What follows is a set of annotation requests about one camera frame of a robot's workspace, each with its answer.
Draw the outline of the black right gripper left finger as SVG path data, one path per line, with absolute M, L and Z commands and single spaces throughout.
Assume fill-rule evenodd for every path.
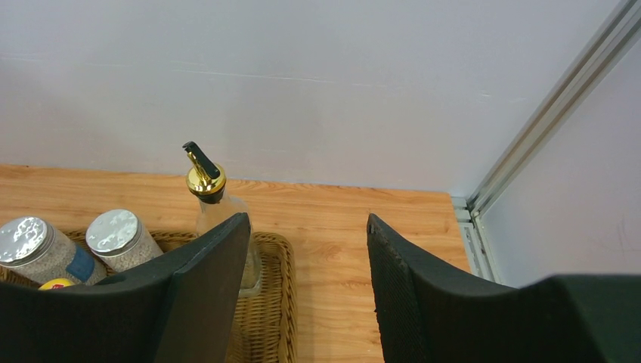
M 2 283 L 3 362 L 223 362 L 250 236 L 236 213 L 92 286 Z

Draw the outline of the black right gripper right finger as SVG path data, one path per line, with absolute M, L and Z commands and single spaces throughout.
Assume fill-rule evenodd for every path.
M 387 362 L 638 362 L 639 275 L 554 275 L 522 288 L 421 249 L 380 217 L 367 249 Z

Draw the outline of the silver-lid shaker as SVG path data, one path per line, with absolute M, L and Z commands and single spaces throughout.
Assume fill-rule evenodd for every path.
M 88 227 L 89 249 L 115 272 L 149 262 L 163 254 L 141 220 L 127 209 L 100 214 Z
M 93 285 L 107 276 L 104 265 L 49 222 L 34 216 L 1 227 L 1 266 L 39 284 L 66 278 Z

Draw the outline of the sauce bottle yellow cap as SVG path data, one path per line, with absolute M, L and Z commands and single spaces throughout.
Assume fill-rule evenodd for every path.
M 45 282 L 39 287 L 39 290 L 56 290 L 75 285 L 73 281 L 67 278 L 55 278 Z

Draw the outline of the clear oil bottle gold spout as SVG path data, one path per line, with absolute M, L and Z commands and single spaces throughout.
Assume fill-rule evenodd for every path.
M 186 184 L 200 205 L 196 222 L 196 235 L 205 234 L 236 213 L 248 213 L 245 202 L 226 191 L 227 176 L 222 166 L 212 162 L 194 141 L 183 145 L 192 163 L 186 174 Z M 248 237 L 248 250 L 240 283 L 240 298 L 258 296 L 262 288 L 262 259 L 252 234 Z

